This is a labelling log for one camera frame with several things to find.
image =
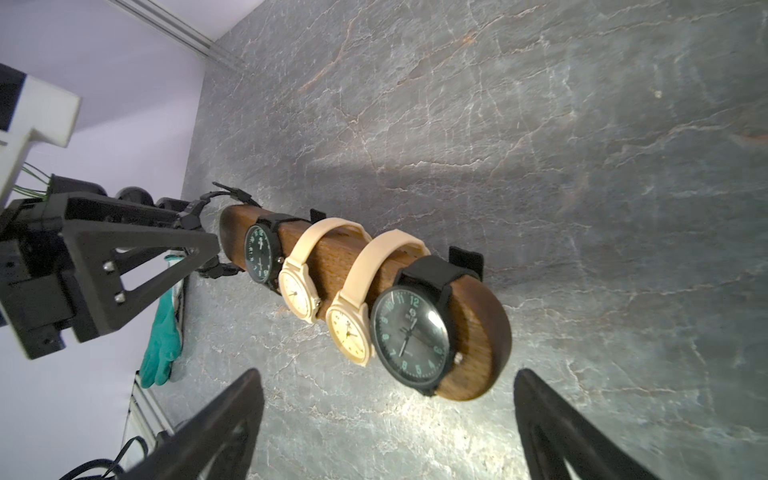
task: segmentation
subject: cream watch face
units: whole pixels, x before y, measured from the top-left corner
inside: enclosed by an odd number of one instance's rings
[[[310,298],[306,294],[304,285],[293,275],[284,273],[280,275],[280,292],[290,309],[299,318],[304,318],[310,314]]]
[[[366,342],[366,335],[360,331],[359,324],[350,319],[344,312],[331,310],[328,327],[333,331],[343,352],[352,361],[364,361],[367,357],[366,350],[370,348]]]

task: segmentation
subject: black cable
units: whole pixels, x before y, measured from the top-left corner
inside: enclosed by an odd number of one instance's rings
[[[78,475],[82,475],[88,470],[92,470],[94,468],[110,468],[112,466],[112,461],[108,458],[98,458],[96,460],[91,460],[90,462],[86,462],[83,465],[79,465],[77,467],[74,467],[72,470],[67,472],[63,477],[61,477],[59,480],[74,480]],[[86,480],[87,478],[101,478],[101,476],[96,477],[83,477],[79,478],[78,480]]]
[[[101,476],[102,478],[107,478],[107,475],[109,475],[110,472],[115,470],[115,473],[118,473],[117,469],[119,468],[122,470],[123,468],[119,466],[120,460],[123,459],[123,456],[125,455],[125,452],[128,451],[128,448],[131,447],[131,444],[134,442],[139,442],[139,445],[141,445],[141,449],[144,451],[144,458],[147,458],[147,455],[149,455],[149,447],[147,447],[147,441],[141,438],[140,436],[136,435],[132,439],[125,442],[125,445],[123,445],[123,448],[120,450],[120,453],[118,453],[118,456],[114,459],[114,462],[112,462],[112,466],[110,468],[107,468],[107,471],[104,472],[104,474]]]
[[[147,455],[149,455],[149,447],[147,446],[147,441],[141,438],[140,436],[135,436],[132,439],[125,442],[125,445],[123,445],[123,448],[120,450],[120,453],[118,453],[118,456],[115,460],[110,460],[108,458],[98,458],[96,460],[91,460],[90,462],[86,462],[83,465],[79,465],[69,472],[67,472],[63,477],[61,477],[59,480],[97,480],[101,478],[115,478],[117,475],[123,475],[125,473],[125,470],[123,467],[121,467],[120,460],[123,459],[123,456],[125,455],[125,452],[128,451],[128,448],[131,446],[131,444],[136,441],[139,442],[139,445],[141,445],[141,450],[144,451],[144,458],[147,458]],[[88,470],[92,470],[94,468],[106,468],[107,471],[104,472],[103,475],[90,475],[88,477],[78,477],[78,475],[82,475]],[[111,477],[107,477],[111,472],[113,472],[115,475],[112,475]]]

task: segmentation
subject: watch face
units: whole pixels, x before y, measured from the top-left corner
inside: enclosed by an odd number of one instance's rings
[[[310,298],[296,277],[288,273],[281,273],[280,293],[296,315],[304,318],[310,314]]]
[[[353,322],[344,312],[331,310],[328,327],[341,343],[341,347],[352,357],[366,358],[366,339],[357,322]]]
[[[248,273],[258,283],[265,283],[272,270],[270,239],[259,225],[253,225],[245,237],[245,263]]]
[[[425,295],[394,286],[376,300],[371,323],[376,349],[395,378],[406,384],[439,379],[451,344],[440,312]]]

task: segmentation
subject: black watch face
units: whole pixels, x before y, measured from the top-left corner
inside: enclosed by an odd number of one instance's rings
[[[250,277],[265,283],[272,270],[272,246],[270,239],[259,225],[253,225],[245,237],[245,263]]]
[[[373,342],[382,362],[400,382],[430,383],[448,361],[448,330],[435,305],[415,288],[394,286],[371,314]]]

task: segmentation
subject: beige watch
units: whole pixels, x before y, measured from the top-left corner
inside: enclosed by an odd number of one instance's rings
[[[306,260],[314,250],[317,242],[334,228],[346,227],[362,234],[366,242],[371,236],[359,223],[350,222],[343,218],[326,218],[321,220],[302,234],[290,255],[283,262],[283,268],[277,277],[280,292],[286,305],[294,315],[308,323],[317,321],[317,310],[320,307],[320,297],[317,295],[315,283],[310,278],[310,269]]]
[[[399,248],[416,257],[429,255],[424,242],[413,235],[400,230],[382,233],[362,249],[326,312],[326,323],[336,347],[358,365],[367,365],[373,350],[366,304],[368,289],[384,260]]]

